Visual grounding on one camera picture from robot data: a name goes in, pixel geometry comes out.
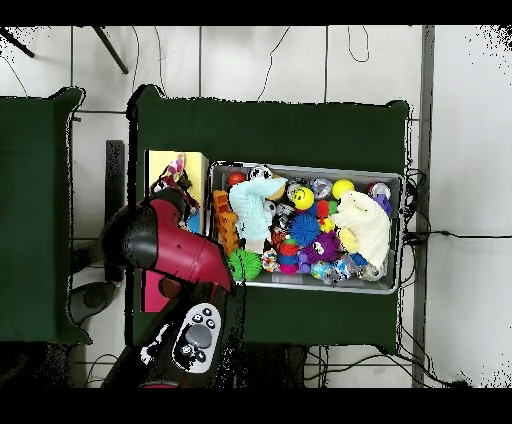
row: yellow smiley ball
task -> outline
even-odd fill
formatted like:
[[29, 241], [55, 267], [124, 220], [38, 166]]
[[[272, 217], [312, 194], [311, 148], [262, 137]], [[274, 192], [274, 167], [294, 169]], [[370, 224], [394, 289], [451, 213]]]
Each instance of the yellow smiley ball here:
[[315, 195], [309, 188], [299, 187], [293, 192], [292, 200], [297, 209], [305, 211], [313, 206], [313, 203], [315, 202]]

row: table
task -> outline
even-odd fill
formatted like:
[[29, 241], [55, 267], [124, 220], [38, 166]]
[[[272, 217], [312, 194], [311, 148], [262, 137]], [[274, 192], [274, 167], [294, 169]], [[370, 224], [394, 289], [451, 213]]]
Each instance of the table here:
[[[408, 105], [285, 104], [214, 99], [164, 99], [141, 86], [129, 102], [128, 184], [144, 196], [144, 151], [200, 151], [210, 161], [234, 160], [295, 166], [394, 172], [403, 175]], [[152, 314], [135, 305], [137, 340]], [[244, 340], [306, 345], [369, 344], [396, 351], [397, 293], [304, 292], [249, 287]]]

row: orange toy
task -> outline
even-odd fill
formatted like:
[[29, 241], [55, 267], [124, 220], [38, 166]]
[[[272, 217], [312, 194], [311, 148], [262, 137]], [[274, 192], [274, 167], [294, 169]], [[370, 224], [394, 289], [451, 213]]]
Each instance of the orange toy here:
[[238, 234], [235, 229], [235, 222], [238, 219], [234, 212], [222, 212], [220, 214], [220, 240], [226, 255], [238, 249]]
[[238, 234], [235, 222], [238, 219], [231, 211], [228, 202], [228, 194], [223, 190], [213, 192], [213, 208], [215, 211], [215, 224], [219, 232], [222, 246], [227, 255], [238, 248]]

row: red ball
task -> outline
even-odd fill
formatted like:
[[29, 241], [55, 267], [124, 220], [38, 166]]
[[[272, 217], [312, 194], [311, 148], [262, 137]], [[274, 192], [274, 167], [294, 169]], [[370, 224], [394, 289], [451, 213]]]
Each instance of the red ball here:
[[228, 186], [234, 186], [238, 183], [243, 183], [245, 181], [245, 174], [243, 172], [234, 171], [229, 174], [228, 177]]

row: yellow ball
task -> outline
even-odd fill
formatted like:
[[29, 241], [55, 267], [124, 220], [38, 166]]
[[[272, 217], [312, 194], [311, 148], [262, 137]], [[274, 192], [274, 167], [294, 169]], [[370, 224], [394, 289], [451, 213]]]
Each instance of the yellow ball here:
[[313, 203], [315, 202], [315, 195], [309, 188], [299, 187], [293, 192], [292, 200], [297, 209], [305, 211], [313, 206]]
[[349, 180], [338, 180], [334, 183], [332, 186], [332, 195], [335, 199], [338, 199], [341, 197], [341, 195], [346, 192], [347, 190], [354, 190], [354, 183]]

